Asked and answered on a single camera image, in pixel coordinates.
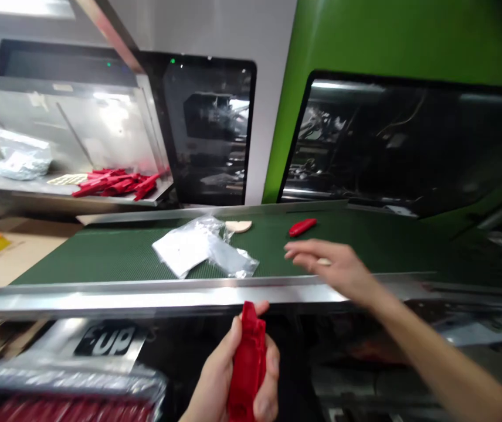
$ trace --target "machine window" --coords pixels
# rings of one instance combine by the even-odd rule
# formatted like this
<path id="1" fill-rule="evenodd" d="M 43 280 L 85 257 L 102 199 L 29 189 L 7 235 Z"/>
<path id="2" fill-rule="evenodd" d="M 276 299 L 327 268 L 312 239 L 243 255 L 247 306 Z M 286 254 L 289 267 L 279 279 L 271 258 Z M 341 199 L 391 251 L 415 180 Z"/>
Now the machine window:
<path id="1" fill-rule="evenodd" d="M 314 72 L 279 202 L 349 199 L 431 216 L 502 182 L 502 88 Z"/>
<path id="2" fill-rule="evenodd" d="M 255 96 L 247 60 L 144 52 L 179 201 L 242 205 Z"/>

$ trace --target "hand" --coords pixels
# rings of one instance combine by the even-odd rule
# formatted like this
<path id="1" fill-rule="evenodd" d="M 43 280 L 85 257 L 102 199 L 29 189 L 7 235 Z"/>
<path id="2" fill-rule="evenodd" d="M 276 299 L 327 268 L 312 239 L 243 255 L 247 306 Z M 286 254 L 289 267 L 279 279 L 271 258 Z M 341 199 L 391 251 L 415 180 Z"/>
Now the hand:
<path id="1" fill-rule="evenodd" d="M 390 296 L 349 245 L 310 239 L 287 243 L 284 249 L 285 259 L 293 259 L 294 264 L 319 275 L 357 305 L 374 309 L 380 300 Z M 331 265 L 319 264 L 319 258 L 330 260 Z"/>
<path id="2" fill-rule="evenodd" d="M 269 309 L 267 301 L 255 304 L 257 315 Z M 232 381 L 233 356 L 241 342 L 241 314 L 232 321 L 232 327 L 218 347 L 208 356 L 191 402 L 179 422 L 227 422 L 228 393 Z M 279 350 L 272 338 L 265 336 L 267 346 L 266 374 L 253 402 L 257 422 L 272 422 L 279 413 Z"/>

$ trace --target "black sign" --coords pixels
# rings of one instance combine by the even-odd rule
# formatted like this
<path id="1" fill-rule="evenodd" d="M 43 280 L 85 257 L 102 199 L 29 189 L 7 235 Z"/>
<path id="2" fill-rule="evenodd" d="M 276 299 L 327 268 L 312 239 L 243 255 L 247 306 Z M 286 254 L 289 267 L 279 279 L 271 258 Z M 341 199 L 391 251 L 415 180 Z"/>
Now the black sign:
<path id="1" fill-rule="evenodd" d="M 138 327 L 134 324 L 103 322 L 90 327 L 81 339 L 76 356 L 123 356 Z"/>

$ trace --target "finger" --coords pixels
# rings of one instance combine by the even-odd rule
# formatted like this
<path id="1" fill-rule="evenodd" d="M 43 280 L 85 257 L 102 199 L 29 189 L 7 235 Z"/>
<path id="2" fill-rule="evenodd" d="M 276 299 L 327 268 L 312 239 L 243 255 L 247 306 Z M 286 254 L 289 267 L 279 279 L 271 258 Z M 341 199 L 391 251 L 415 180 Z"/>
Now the finger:
<path id="1" fill-rule="evenodd" d="M 318 258 L 328 258 L 336 262 L 339 256 L 343 253 L 345 246 L 337 243 L 328 242 L 325 240 L 303 240 L 289 242 L 285 245 L 284 249 L 287 251 L 294 251 L 295 253 L 307 253 Z"/>
<path id="2" fill-rule="evenodd" d="M 317 274 L 324 278 L 330 276 L 330 269 L 327 266 L 318 264 L 318 258 L 308 253 L 299 253 L 294 258 L 294 265 L 304 268 L 310 274 Z"/>
<path id="3" fill-rule="evenodd" d="M 267 372 L 253 401 L 253 415 L 257 422 L 273 422 L 278 413 L 278 379 Z"/>
<path id="4" fill-rule="evenodd" d="M 289 260 L 298 255 L 298 251 L 295 249 L 290 249 L 287 253 L 284 254 L 284 259 Z"/>
<path id="5" fill-rule="evenodd" d="M 241 320 L 235 317 L 232 320 L 232 327 L 224 336 L 218 347 L 208 357 L 207 365 L 224 365 L 232 361 L 235 350 L 241 343 L 242 327 Z"/>
<path id="6" fill-rule="evenodd" d="M 258 317 L 263 315 L 266 311 L 269 310 L 270 303 L 269 301 L 260 301 L 258 303 L 253 304 L 255 306 L 255 313 L 257 314 Z"/>
<path id="7" fill-rule="evenodd" d="M 274 378 L 278 379 L 279 378 L 279 365 L 280 365 L 280 352 L 279 348 L 276 346 L 276 343 L 272 340 L 272 338 L 268 335 L 265 334 L 264 336 L 264 342 L 265 345 L 267 346 L 267 353 L 266 353 L 266 370 L 267 373 L 271 374 Z"/>

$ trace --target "white wall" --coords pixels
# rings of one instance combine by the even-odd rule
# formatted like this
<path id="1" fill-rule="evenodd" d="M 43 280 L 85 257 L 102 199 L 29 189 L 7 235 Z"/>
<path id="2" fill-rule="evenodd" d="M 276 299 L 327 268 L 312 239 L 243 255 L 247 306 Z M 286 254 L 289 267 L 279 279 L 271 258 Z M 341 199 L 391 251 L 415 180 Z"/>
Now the white wall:
<path id="1" fill-rule="evenodd" d="M 245 203 L 261 202 L 297 0 L 111 0 L 143 50 L 249 59 L 257 65 Z M 0 15 L 3 37 L 106 45 L 73 4 L 77 19 Z"/>

